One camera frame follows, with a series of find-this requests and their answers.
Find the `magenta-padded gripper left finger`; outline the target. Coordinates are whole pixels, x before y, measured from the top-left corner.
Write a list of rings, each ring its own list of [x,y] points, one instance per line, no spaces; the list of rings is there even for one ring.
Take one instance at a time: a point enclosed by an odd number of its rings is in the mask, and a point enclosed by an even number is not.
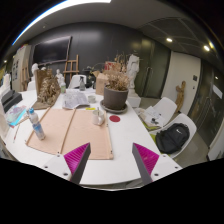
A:
[[[86,143],[65,155],[53,156],[42,166],[42,169],[72,183],[79,184],[90,153],[91,145]]]

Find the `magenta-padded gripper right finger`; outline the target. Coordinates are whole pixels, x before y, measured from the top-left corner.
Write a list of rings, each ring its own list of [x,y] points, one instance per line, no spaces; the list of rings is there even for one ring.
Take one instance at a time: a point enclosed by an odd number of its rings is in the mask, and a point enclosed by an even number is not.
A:
[[[137,143],[132,146],[132,154],[144,185],[181,170],[181,167],[167,154],[159,155]]]

